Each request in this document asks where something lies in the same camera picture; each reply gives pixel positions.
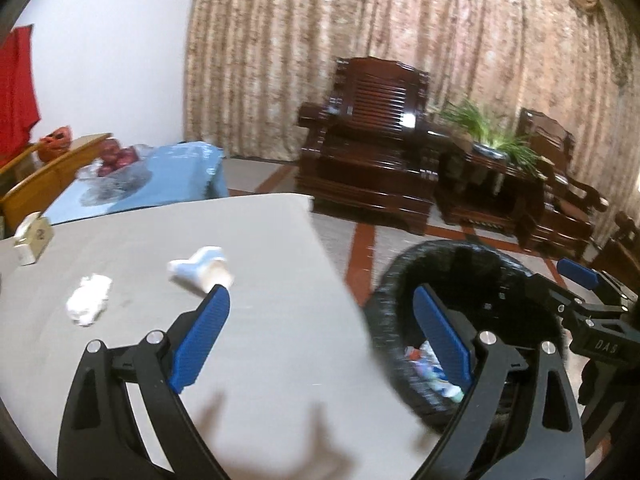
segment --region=orange jack-o-lantern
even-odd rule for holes
[[[62,126],[52,134],[40,139],[38,158],[42,162],[51,162],[54,158],[68,152],[69,147],[71,147],[71,128]]]

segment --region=beige patterned curtain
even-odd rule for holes
[[[640,46],[613,0],[194,0],[186,138],[295,159],[303,101],[322,102],[336,57],[431,73],[431,105],[469,96],[513,124],[540,110],[577,138],[575,176],[640,215]]]

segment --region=tiled floor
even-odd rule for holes
[[[297,168],[292,164],[276,164],[256,160],[224,160],[226,183],[232,196],[251,193],[295,192]],[[565,282],[556,270],[555,261],[538,253],[526,253],[515,237],[468,226],[448,225],[437,207],[431,209],[424,236],[402,229],[372,225],[327,214],[312,213],[312,221],[335,269],[351,289],[356,302],[363,305],[391,261],[407,248],[426,240],[471,240],[503,251],[524,264],[532,272],[566,286],[587,301],[598,301],[595,295]],[[580,373],[587,359],[570,352],[567,372],[577,398]],[[588,470],[600,461],[602,450],[587,460]]]

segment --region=metal screw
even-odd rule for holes
[[[480,341],[482,341],[485,345],[492,345],[497,341],[497,337],[493,332],[484,330],[480,333]]]
[[[152,330],[146,335],[146,342],[152,345],[157,345],[162,339],[164,339],[164,334],[159,330]]]
[[[101,346],[102,342],[98,339],[94,339],[93,341],[89,341],[89,344],[86,346],[86,351],[89,352],[89,354],[95,354]]]
[[[556,353],[556,345],[554,345],[551,341],[543,341],[542,342],[542,351],[545,354],[555,354]]]

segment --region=blue tablecloth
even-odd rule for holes
[[[75,180],[44,215],[51,224],[61,224],[141,207],[225,197],[228,190],[222,158],[222,150],[201,141],[161,146],[146,160],[151,179],[132,195],[117,202],[83,206],[81,198],[88,185]]]

